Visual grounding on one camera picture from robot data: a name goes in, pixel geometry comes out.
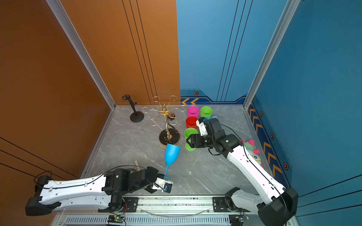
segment plastic cup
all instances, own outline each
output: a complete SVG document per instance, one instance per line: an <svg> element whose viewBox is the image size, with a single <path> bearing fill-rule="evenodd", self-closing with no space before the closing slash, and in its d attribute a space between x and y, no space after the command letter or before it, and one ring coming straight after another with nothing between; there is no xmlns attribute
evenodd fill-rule
<svg viewBox="0 0 362 226"><path fill-rule="evenodd" d="M211 114L212 114L212 108L210 108L208 106L203 106L201 108L201 117L209 117L209 118L211 118Z"/></svg>
<svg viewBox="0 0 362 226"><path fill-rule="evenodd" d="M187 139L187 138L189 138L189 136L191 134L198 134L198 132L197 132L197 129L195 129L195 128L187 128L185 130L184 134L185 134L185 139Z"/></svg>
<svg viewBox="0 0 362 226"><path fill-rule="evenodd" d="M198 117L199 116L199 108L195 106L191 106L187 109L187 117Z"/></svg>
<svg viewBox="0 0 362 226"><path fill-rule="evenodd" d="M184 133L184 134L185 134L185 139L187 139L187 138L189 138L189 136L190 136L191 134L198 134L198 131L197 131L197 129L195 129L195 128L187 128L187 129L185 130L185 133ZM186 150L188 150L189 152L195 150L195 148L191 148L188 143L186 143L185 148L186 148Z"/></svg>
<svg viewBox="0 0 362 226"><path fill-rule="evenodd" d="M195 129L197 129L196 121L197 121L196 117L188 117L186 119L186 127L187 128L195 128Z"/></svg>

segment red cup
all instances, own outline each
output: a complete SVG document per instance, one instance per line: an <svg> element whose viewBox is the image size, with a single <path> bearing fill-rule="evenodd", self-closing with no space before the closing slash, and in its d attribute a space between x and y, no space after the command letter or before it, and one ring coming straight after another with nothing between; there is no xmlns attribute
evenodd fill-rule
<svg viewBox="0 0 362 226"><path fill-rule="evenodd" d="M188 117L186 119L186 127L187 128L195 128L195 129L197 129L196 121L197 121L196 117Z"/></svg>

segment pink cup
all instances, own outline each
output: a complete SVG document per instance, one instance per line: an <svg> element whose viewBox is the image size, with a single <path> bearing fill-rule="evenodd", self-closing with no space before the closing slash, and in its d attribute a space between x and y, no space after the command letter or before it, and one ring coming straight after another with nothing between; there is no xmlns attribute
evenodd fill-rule
<svg viewBox="0 0 362 226"><path fill-rule="evenodd" d="M187 117L196 117L199 116L199 108L195 106L191 106L187 109Z"/></svg>

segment green cup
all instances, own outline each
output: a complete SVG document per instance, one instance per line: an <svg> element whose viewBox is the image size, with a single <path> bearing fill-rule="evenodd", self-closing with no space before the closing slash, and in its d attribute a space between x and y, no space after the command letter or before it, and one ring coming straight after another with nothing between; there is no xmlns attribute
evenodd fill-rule
<svg viewBox="0 0 362 226"><path fill-rule="evenodd" d="M190 136L191 134L198 134L198 131L197 131L197 129L195 129L195 128L187 128L187 129L185 130L185 133L184 133L184 134L185 134L185 140L186 140L187 138L189 138L189 136ZM195 150L195 148L191 148L188 143L186 143L185 148L186 148L186 150L188 150L189 152Z"/></svg>
<svg viewBox="0 0 362 226"><path fill-rule="evenodd" d="M210 108L208 106L203 106L201 108L201 117L209 117L209 118L211 118L211 114L212 114L212 108Z"/></svg>

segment plush toy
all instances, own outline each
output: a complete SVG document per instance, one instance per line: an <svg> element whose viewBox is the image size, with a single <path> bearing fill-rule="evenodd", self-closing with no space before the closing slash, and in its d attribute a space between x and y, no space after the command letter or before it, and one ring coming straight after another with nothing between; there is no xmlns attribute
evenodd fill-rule
<svg viewBox="0 0 362 226"><path fill-rule="evenodd" d="M263 169L264 169L263 164L261 164L261 159L258 156L260 151L257 149L254 150L255 141L253 139L250 139L248 142L243 141L243 143L244 143L245 149L249 152L249 154L253 157L253 159L257 163L259 163L259 165L261 165L261 167L263 167Z"/></svg>

